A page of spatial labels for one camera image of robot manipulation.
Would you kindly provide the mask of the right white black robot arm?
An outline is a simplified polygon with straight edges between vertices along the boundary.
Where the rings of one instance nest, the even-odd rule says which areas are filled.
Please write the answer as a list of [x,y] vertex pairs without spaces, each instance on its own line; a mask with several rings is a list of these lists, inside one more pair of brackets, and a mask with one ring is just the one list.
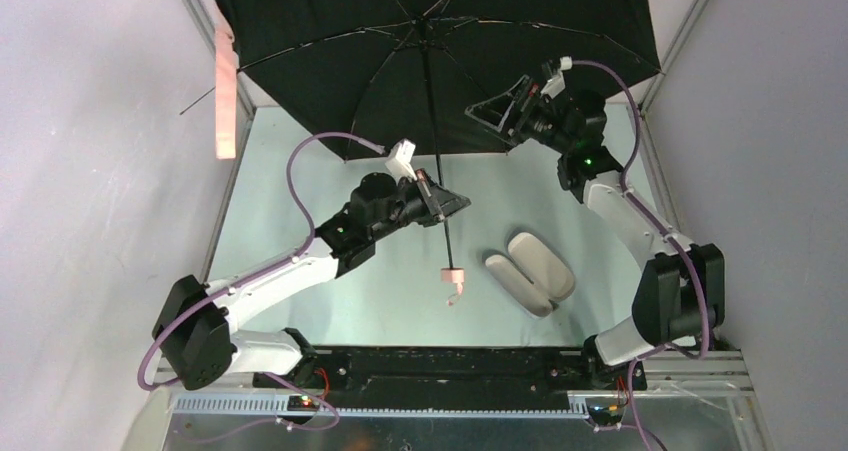
[[639,266],[630,316],[588,338],[591,356],[617,366],[682,338],[708,346],[726,315],[724,255],[681,234],[629,183],[604,144],[601,94],[568,92],[563,78],[539,85],[524,75],[465,114],[513,146],[534,140],[559,153],[561,188],[599,216]]

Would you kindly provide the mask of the pink black folding umbrella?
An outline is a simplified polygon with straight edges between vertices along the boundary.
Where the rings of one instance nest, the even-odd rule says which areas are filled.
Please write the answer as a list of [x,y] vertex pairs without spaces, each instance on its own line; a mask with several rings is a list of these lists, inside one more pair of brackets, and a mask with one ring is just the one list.
[[248,76],[344,160],[402,139],[436,158],[509,148],[464,110],[544,62],[605,101],[660,71],[648,0],[214,0],[227,86]]

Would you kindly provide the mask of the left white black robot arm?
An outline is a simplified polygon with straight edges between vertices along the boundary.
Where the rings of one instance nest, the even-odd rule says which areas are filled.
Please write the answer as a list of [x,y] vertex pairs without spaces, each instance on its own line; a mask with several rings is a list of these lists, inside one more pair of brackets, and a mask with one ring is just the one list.
[[412,224],[440,225],[470,204],[422,169],[413,179],[371,173],[341,210],[290,254],[211,283],[193,275],[177,280],[152,330],[155,348],[175,373],[171,381],[194,391],[226,374],[300,374],[314,351],[299,331],[249,331],[247,323],[301,291],[353,271],[375,255],[379,240]]

